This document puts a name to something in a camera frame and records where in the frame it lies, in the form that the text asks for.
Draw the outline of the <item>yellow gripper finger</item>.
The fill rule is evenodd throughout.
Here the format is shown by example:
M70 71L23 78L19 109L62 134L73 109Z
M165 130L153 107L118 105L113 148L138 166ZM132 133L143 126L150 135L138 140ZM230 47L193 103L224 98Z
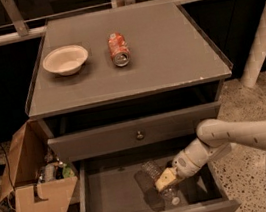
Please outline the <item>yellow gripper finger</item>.
M177 185L182 180L183 178L178 174L176 168L166 168L155 182L155 186L157 191L161 192L167 189L167 187Z

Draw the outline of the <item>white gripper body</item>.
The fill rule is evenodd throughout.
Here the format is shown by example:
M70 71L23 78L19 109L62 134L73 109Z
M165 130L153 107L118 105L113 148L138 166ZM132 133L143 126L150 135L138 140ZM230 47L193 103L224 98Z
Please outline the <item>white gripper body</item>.
M218 147L211 147L204 144L200 139L195 139L175 155L172 166L178 178L190 178L199 172L209 161L223 157L230 150L231 146L229 143L224 143Z

